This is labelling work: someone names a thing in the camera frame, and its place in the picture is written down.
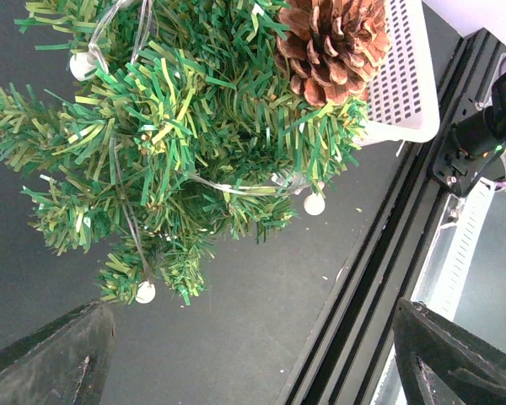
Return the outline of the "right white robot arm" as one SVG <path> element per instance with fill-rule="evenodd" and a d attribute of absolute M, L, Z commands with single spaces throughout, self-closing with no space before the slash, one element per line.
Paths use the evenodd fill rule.
<path fill-rule="evenodd" d="M 506 71 L 492 86 L 492 104 L 455 125 L 455 145 L 468 160 L 506 145 Z"/>

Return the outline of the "small green christmas tree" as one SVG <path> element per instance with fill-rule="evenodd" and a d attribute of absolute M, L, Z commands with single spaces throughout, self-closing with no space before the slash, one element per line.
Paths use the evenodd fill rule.
<path fill-rule="evenodd" d="M 32 226 L 64 253 L 119 235 L 100 270 L 106 300 L 162 278 L 184 300 L 228 234 L 265 240 L 353 162 L 366 104 L 309 105 L 277 40 L 282 1 L 35 1 L 22 29 L 67 32 L 87 78 L 47 105 L 0 88 L 0 160 L 37 174 Z"/>

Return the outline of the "brown pine cone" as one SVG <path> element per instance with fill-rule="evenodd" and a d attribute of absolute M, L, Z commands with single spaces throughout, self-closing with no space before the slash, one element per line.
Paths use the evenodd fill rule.
<path fill-rule="evenodd" d="M 278 13 L 277 67 L 309 105 L 367 98 L 390 51 L 386 1 L 287 1 Z"/>

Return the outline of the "white perforated plastic basket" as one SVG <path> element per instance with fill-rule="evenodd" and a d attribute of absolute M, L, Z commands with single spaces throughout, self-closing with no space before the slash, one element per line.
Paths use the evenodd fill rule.
<path fill-rule="evenodd" d="M 439 130 L 439 104 L 423 4 L 385 5 L 391 49 L 369 84 L 368 120 L 356 144 L 426 143 Z"/>

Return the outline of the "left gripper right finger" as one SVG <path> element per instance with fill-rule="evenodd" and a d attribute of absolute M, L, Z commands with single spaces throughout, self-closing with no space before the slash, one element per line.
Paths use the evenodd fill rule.
<path fill-rule="evenodd" d="M 506 354 L 420 302 L 398 300 L 396 365 L 409 404 L 440 404 L 438 381 L 459 402 L 506 404 Z"/>

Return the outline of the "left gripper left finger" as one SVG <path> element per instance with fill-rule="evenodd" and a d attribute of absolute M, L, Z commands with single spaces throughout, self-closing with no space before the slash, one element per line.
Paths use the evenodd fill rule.
<path fill-rule="evenodd" d="M 98 404 L 116 346 L 111 308 L 92 300 L 0 350 L 0 404 Z"/>

